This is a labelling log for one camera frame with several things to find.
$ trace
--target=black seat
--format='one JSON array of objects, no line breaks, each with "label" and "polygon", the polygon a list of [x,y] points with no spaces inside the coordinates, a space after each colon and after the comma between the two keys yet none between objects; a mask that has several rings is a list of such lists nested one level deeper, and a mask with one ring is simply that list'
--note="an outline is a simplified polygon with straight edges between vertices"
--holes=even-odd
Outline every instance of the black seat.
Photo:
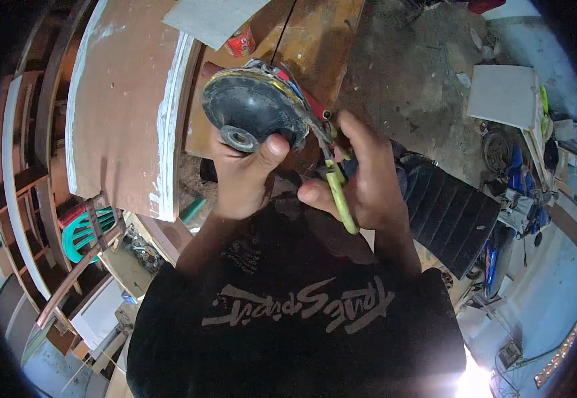
[{"label": "black seat", "polygon": [[412,237],[462,279],[490,236],[500,203],[424,157],[403,157]]}]

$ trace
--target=light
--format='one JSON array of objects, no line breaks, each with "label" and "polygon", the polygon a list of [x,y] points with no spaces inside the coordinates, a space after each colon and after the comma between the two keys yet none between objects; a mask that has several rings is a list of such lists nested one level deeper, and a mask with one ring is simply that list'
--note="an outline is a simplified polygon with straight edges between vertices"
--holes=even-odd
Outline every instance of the light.
[{"label": "light", "polygon": [[569,353],[569,349],[574,344],[574,340],[577,336],[577,321],[574,324],[574,327],[571,329],[567,337],[563,340],[563,342],[558,346],[556,351],[554,352],[554,356],[549,360],[549,362],[545,365],[545,367],[538,372],[536,376],[534,376],[534,383],[536,383],[536,388],[540,388],[549,378],[554,374],[556,369],[560,366],[565,359],[565,356]]},{"label": "light", "polygon": [[493,398],[490,391],[491,372],[479,367],[466,347],[466,371],[457,382],[457,398]]}]

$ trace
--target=wooden workbench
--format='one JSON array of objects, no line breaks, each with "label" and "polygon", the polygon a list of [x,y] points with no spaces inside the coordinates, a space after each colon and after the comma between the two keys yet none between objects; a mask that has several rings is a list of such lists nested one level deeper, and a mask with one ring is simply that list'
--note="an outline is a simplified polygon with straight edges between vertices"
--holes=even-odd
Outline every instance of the wooden workbench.
[{"label": "wooden workbench", "polygon": [[[259,58],[281,68],[284,62],[304,90],[334,108],[364,0],[295,0],[291,12],[292,6],[291,0],[273,0],[252,18],[251,30],[258,46],[251,57],[236,59],[224,48],[214,51],[205,47],[201,63],[236,68]],[[202,92],[208,80],[199,74],[196,77],[184,149],[210,159],[211,124],[202,109]],[[316,163],[319,153],[316,139],[309,135],[306,147],[300,154],[292,152],[284,167],[306,171]]]}]

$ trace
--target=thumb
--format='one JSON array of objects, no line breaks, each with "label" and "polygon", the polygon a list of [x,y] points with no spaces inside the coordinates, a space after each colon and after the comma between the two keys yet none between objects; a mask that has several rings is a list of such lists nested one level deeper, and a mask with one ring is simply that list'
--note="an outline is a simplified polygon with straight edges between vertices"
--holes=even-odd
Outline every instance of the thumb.
[{"label": "thumb", "polygon": [[335,200],[332,198],[330,187],[324,181],[310,180],[299,187],[297,197],[300,201],[319,210],[330,213],[338,221],[341,221]]},{"label": "thumb", "polygon": [[253,177],[266,179],[268,174],[284,161],[290,146],[279,134],[269,136],[260,149],[250,156],[249,171]]}]

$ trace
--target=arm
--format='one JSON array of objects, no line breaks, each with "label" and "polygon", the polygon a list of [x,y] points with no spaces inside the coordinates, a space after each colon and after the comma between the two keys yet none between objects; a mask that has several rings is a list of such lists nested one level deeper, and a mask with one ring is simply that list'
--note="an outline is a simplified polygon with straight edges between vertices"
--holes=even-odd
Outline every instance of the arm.
[{"label": "arm", "polygon": [[222,143],[217,129],[211,134],[218,203],[176,263],[176,269],[192,277],[201,276],[208,264],[245,233],[249,218],[266,206],[271,188],[268,175],[289,150],[288,142],[273,134],[258,152],[245,156]]},{"label": "arm", "polygon": [[[392,146],[349,112],[340,111],[336,118],[359,162],[358,170],[344,187],[350,212],[360,227],[375,230],[375,254],[380,261],[393,264],[397,273],[413,279],[421,273],[421,263],[412,242]],[[330,188],[323,181],[305,182],[297,195],[302,202],[340,220]]]},{"label": "arm", "polygon": [[208,264],[243,234],[246,224],[245,220],[227,219],[212,212],[200,232],[180,253],[176,269],[191,277],[199,276]]}]

